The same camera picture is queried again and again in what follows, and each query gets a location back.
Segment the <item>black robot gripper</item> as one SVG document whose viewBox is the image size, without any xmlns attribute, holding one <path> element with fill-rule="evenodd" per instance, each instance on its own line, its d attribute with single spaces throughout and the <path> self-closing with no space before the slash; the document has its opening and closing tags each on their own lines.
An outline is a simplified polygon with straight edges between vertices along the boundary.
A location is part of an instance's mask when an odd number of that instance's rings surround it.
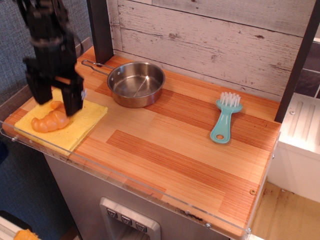
<svg viewBox="0 0 320 240">
<path fill-rule="evenodd" d="M 83 108 L 84 79 L 76 72 L 76 46 L 63 41 L 56 46 L 34 48 L 35 57 L 25 57 L 26 79 L 30 91 L 40 105 L 50 101 L 51 87 L 61 90 L 65 112 L 73 116 Z"/>
</svg>

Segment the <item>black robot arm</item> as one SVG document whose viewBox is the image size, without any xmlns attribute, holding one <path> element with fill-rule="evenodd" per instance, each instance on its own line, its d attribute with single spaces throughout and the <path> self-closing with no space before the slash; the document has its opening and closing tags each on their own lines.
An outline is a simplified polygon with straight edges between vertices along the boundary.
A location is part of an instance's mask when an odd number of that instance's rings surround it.
<svg viewBox="0 0 320 240">
<path fill-rule="evenodd" d="M 24 58 L 26 80 L 37 103 L 53 98 L 59 88 L 67 116 L 83 107 L 83 78 L 76 72 L 75 35 L 70 31 L 68 11 L 60 0 L 18 0 L 21 16 L 30 33 L 35 58 Z"/>
</svg>

